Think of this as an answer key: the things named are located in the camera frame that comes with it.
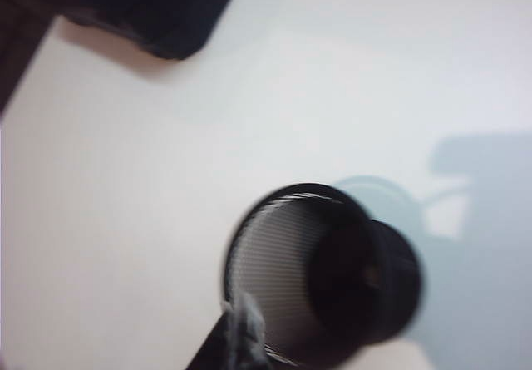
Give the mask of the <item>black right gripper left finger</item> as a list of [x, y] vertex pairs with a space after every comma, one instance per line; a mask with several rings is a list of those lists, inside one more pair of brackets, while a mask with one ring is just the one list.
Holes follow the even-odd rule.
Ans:
[[185, 369], [230, 369], [233, 322], [234, 308], [230, 303], [224, 303], [221, 316]]

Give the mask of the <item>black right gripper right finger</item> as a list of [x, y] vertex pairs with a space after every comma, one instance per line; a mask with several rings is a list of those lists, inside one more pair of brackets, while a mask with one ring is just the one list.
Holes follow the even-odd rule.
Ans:
[[264, 317], [247, 292], [239, 292], [229, 307], [226, 368], [267, 368]]

